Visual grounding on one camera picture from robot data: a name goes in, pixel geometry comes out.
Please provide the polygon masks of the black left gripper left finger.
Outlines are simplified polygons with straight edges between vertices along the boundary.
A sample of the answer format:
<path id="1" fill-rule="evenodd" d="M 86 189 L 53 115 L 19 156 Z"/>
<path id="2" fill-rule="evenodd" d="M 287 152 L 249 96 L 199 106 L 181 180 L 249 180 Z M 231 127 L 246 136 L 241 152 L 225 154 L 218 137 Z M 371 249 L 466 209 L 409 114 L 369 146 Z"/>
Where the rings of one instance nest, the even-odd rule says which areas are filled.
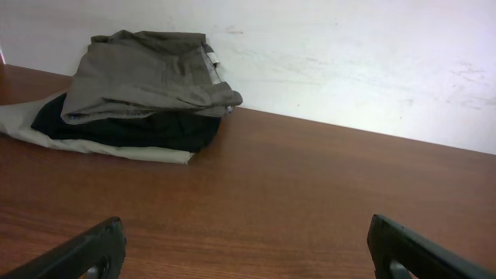
<path id="1" fill-rule="evenodd" d="M 2 275 L 4 279 L 119 278 L 126 237 L 119 217 L 111 217 L 73 239 Z"/>

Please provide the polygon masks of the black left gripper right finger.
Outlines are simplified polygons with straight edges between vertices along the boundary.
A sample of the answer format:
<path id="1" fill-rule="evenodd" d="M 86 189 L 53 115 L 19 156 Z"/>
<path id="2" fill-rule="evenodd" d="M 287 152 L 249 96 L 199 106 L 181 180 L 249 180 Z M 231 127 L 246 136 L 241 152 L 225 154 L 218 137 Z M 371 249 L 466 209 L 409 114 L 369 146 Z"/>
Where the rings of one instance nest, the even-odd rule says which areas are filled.
<path id="1" fill-rule="evenodd" d="M 367 245 L 377 279 L 495 279 L 495 274 L 384 215 L 372 217 Z"/>

